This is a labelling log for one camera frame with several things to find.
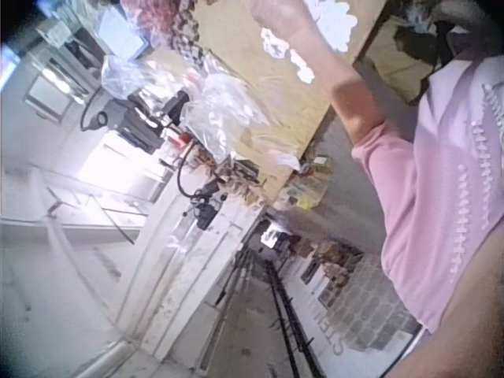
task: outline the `plastic bag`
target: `plastic bag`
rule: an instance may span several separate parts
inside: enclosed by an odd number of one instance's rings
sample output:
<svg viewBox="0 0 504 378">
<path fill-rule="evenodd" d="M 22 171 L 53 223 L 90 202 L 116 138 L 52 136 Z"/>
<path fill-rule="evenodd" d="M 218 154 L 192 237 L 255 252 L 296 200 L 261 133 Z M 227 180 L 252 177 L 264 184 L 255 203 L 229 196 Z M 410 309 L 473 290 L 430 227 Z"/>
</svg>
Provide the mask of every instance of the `plastic bag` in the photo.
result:
<svg viewBox="0 0 504 378">
<path fill-rule="evenodd" d="M 143 89 L 155 95 L 160 102 L 166 102 L 182 86 L 182 76 L 162 69 L 153 61 L 143 63 L 105 56 L 102 87 L 115 98 L 125 100 L 131 93 Z"/>
<path fill-rule="evenodd" d="M 65 2 L 86 29 L 92 30 L 95 34 L 98 32 L 107 6 L 103 6 L 99 0 L 65 0 Z"/>
<path fill-rule="evenodd" d="M 261 165 L 263 172 L 275 173 L 268 171 L 270 165 L 298 168 L 298 146 L 288 130 L 253 88 L 212 54 L 206 55 L 201 70 L 190 69 L 183 76 L 154 62 L 131 62 L 107 56 L 102 86 L 112 96 L 122 99 L 139 89 L 147 90 L 160 98 L 160 104 L 183 87 L 191 99 L 182 110 L 183 126 L 191 130 L 216 163 L 222 163 L 235 152 L 254 161 L 254 156 L 247 156 L 247 150 L 252 149 L 261 154 L 263 163 L 264 160 L 271 163 Z"/>
</svg>

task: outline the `wooden board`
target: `wooden board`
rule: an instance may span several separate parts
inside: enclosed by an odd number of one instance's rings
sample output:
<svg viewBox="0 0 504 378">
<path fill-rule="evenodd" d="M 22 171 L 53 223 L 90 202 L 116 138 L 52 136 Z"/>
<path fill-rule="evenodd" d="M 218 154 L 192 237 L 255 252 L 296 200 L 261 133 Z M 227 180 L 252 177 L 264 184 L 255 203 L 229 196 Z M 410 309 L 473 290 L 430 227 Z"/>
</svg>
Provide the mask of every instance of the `wooden board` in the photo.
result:
<svg viewBox="0 0 504 378">
<path fill-rule="evenodd" d="M 353 63 L 359 55 L 386 0 L 346 0 L 350 14 L 358 18 L 352 30 L 349 50 L 344 57 Z M 302 83 L 295 66 L 288 59 L 276 60 L 263 50 L 261 28 L 248 10 L 248 0 L 219 0 L 212 6 L 198 2 L 195 17 L 200 26 L 200 44 L 211 49 L 226 65 L 241 75 L 269 105 L 283 124 L 280 135 L 288 135 L 298 147 L 298 158 L 304 153 L 317 131 L 329 102 L 317 79 Z M 158 59 L 163 61 L 162 54 Z M 238 146 L 260 166 L 267 177 L 263 194 L 273 201 L 287 182 L 290 169 L 272 167 L 264 154 Z"/>
</svg>

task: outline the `white decorative pattern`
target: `white decorative pattern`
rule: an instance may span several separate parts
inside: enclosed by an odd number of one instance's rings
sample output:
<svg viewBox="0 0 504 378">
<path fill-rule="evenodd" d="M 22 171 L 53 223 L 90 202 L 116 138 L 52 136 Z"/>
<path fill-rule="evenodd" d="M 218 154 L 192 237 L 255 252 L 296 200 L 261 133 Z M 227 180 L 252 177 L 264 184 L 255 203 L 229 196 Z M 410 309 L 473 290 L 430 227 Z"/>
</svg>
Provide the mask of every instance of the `white decorative pattern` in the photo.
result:
<svg viewBox="0 0 504 378">
<path fill-rule="evenodd" d="M 453 283 L 455 277 L 462 265 L 462 255 L 465 253 L 465 241 L 467 240 L 466 234 L 469 232 L 469 184 L 468 184 L 468 174 L 467 168 L 460 164 L 458 166 L 460 176 L 458 177 L 458 219 L 457 227 L 455 228 L 455 248 L 454 257 L 451 259 L 451 269 L 450 273 L 453 275 L 451 282 Z"/>
<path fill-rule="evenodd" d="M 492 171 L 490 163 L 490 154 L 488 153 L 488 140 L 485 131 L 481 127 L 482 122 L 472 122 L 472 136 L 476 142 L 478 150 L 478 160 L 480 162 L 481 176 L 483 177 L 483 216 L 481 217 L 481 229 L 484 230 L 490 224 L 490 194 L 492 186 Z"/>
<path fill-rule="evenodd" d="M 498 140 L 501 143 L 501 169 L 504 172 L 504 109 L 491 85 L 483 85 L 485 105 L 490 107 L 498 128 Z"/>
</svg>

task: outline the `pink item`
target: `pink item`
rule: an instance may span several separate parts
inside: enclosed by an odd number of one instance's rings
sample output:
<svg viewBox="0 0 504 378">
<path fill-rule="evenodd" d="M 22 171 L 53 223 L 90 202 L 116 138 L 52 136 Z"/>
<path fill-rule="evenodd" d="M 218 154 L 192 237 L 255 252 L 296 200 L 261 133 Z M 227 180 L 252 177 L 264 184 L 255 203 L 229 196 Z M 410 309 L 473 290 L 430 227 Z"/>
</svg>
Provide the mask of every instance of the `pink item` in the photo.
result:
<svg viewBox="0 0 504 378">
<path fill-rule="evenodd" d="M 385 214 L 385 274 L 430 332 L 455 284 L 504 215 L 504 56 L 453 61 L 430 79 L 414 144 L 390 123 L 352 156 Z"/>
</svg>

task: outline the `black metal rail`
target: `black metal rail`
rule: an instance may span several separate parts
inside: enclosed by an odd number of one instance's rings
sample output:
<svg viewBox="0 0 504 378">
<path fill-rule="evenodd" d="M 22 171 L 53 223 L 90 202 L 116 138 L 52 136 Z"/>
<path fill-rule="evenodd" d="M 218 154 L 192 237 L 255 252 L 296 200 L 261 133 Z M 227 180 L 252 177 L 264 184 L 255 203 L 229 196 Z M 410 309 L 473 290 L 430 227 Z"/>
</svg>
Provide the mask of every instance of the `black metal rail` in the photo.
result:
<svg viewBox="0 0 504 378">
<path fill-rule="evenodd" d="M 271 283 L 272 283 L 272 289 L 274 291 L 278 292 L 280 299 L 282 300 L 283 307 L 285 308 L 285 312 L 286 312 L 287 318 L 289 320 L 289 325 L 292 330 L 292 334 L 294 335 L 294 338 L 295 338 L 297 349 L 300 350 L 304 354 L 306 362 L 308 363 L 308 366 L 309 366 L 309 370 L 311 371 L 311 373 L 313 375 L 313 378 L 324 378 L 325 375 L 322 373 L 321 368 L 318 365 L 318 362 L 317 362 L 315 356 L 313 356 L 313 352 L 309 347 L 309 345 L 311 344 L 313 339 L 311 339 L 309 342 L 306 341 L 305 332 L 303 331 L 301 323 L 299 322 L 299 319 L 298 319 L 298 315 L 296 314 L 296 312 L 291 304 L 292 298 L 288 298 L 287 292 L 285 291 L 285 288 L 284 288 L 283 284 L 281 283 L 280 278 L 278 277 L 278 274 L 276 274 L 276 270 L 273 267 L 272 263 L 270 263 L 270 262 L 268 263 L 267 270 L 268 270 L 269 279 L 271 280 Z"/>
<path fill-rule="evenodd" d="M 289 362 L 291 363 L 292 376 L 294 378 L 300 378 L 298 366 L 296 365 L 294 353 L 292 352 L 292 346 L 291 346 L 291 342 L 289 340 L 289 335 L 287 334 L 287 328 L 285 327 L 285 320 L 284 320 L 284 317 L 282 316 L 282 311 L 280 310 L 280 306 L 278 304 L 278 299 L 276 299 L 274 279 L 272 277 L 272 274 L 270 273 L 270 269 L 272 269 L 272 267 L 270 265 L 266 265 L 266 268 L 268 270 L 269 282 L 271 284 L 271 292 L 273 294 L 273 301 L 275 301 L 276 312 L 278 313 L 278 321 L 280 322 L 280 327 L 282 328 L 283 340 L 285 342 L 285 347 L 287 348 Z"/>
</svg>

